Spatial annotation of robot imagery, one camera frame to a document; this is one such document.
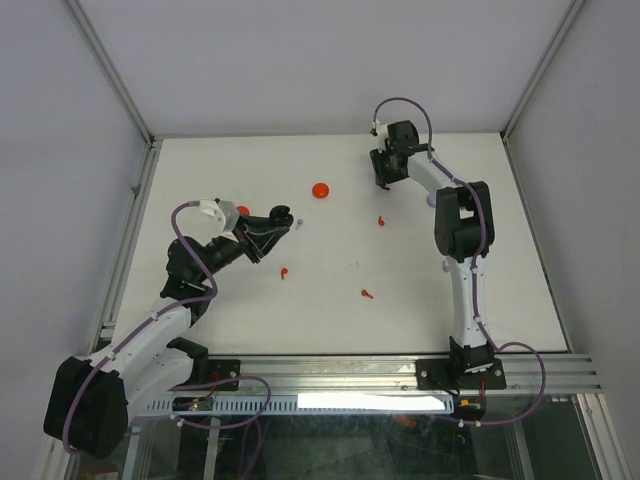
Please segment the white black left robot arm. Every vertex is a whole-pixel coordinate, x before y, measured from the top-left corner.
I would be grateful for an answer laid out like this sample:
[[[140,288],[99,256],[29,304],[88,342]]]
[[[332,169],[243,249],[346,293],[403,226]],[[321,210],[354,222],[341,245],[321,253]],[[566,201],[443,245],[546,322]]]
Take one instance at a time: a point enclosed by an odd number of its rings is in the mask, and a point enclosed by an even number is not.
[[[215,237],[202,244],[177,231],[167,251],[166,283],[146,316],[91,356],[68,357],[56,371],[43,430],[70,454],[107,457],[161,394],[206,383],[208,350],[184,335],[218,294],[214,274],[241,257],[259,263],[294,223],[284,205],[266,217],[218,201],[177,209],[190,208],[212,219]]]

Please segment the black earbud charging case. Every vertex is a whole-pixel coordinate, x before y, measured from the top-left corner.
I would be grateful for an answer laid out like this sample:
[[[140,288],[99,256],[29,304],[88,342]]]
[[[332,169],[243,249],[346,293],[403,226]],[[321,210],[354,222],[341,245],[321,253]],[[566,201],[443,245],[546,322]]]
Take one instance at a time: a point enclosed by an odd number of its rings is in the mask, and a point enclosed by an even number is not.
[[[270,210],[269,221],[272,227],[290,228],[293,224],[294,217],[288,206],[277,205]]]

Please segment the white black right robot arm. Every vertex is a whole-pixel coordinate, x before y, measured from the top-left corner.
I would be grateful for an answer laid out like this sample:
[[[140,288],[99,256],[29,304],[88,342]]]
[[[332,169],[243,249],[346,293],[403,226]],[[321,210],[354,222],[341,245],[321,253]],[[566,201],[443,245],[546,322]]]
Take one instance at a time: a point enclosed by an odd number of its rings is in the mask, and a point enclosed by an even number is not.
[[[420,141],[410,121],[375,121],[371,134],[378,141],[370,152],[376,184],[387,190],[411,179],[427,191],[435,211],[435,243],[445,257],[453,295],[447,374],[455,385],[469,387],[493,366],[495,355],[485,315],[485,260],[495,239],[489,187],[454,174]]]

